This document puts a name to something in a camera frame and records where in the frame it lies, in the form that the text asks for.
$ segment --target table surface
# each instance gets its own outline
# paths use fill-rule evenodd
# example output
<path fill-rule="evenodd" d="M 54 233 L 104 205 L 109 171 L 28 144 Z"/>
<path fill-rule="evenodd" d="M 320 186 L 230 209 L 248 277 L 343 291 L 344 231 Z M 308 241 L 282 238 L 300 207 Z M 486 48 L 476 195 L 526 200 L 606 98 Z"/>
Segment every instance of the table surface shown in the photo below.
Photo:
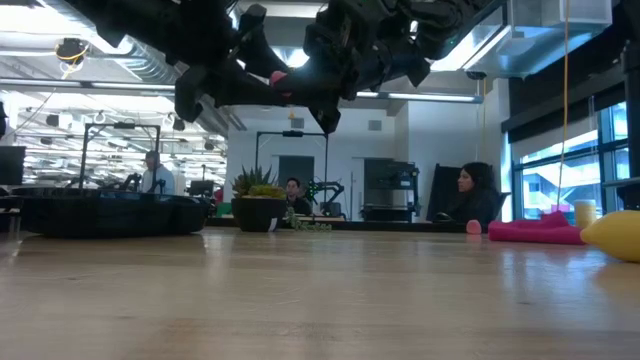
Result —
<path fill-rule="evenodd" d="M 637 360 L 640 265 L 460 234 L 0 240 L 0 359 Z"/>

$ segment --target glass wall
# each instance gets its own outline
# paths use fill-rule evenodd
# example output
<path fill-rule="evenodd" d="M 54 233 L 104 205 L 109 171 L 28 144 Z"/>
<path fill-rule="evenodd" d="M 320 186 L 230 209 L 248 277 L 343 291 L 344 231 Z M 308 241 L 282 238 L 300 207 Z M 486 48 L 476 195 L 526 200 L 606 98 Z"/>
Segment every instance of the glass wall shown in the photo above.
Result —
<path fill-rule="evenodd" d="M 562 186 L 562 143 L 516 160 L 516 218 L 540 219 L 556 211 L 559 202 L 559 209 L 573 221 L 574 204 L 579 200 L 594 201 L 599 217 L 622 208 L 615 189 L 605 189 L 602 183 L 628 179 L 630 175 L 626 104 L 600 111 L 597 127 L 566 141 Z"/>

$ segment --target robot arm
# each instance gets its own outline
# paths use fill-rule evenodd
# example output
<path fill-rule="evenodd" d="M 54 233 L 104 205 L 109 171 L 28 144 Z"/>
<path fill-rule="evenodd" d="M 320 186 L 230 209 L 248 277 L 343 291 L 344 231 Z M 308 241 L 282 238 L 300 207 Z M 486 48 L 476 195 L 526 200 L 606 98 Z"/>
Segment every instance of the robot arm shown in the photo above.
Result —
<path fill-rule="evenodd" d="M 117 46 L 125 34 L 166 54 L 167 62 L 189 65 L 176 82 L 176 113 L 195 121 L 204 94 L 215 106 L 299 105 L 309 108 L 327 134 L 340 119 L 339 100 L 376 91 L 407 76 L 414 86 L 430 72 L 425 58 L 438 60 L 506 0 L 329 0 L 306 29 L 309 61 L 290 70 L 267 44 L 266 9 L 252 5 L 233 29 L 232 0 L 65 0 L 96 24 Z M 415 39 L 412 21 L 418 22 Z M 242 60 L 243 70 L 237 63 Z M 251 74 L 281 78 L 272 84 Z"/>

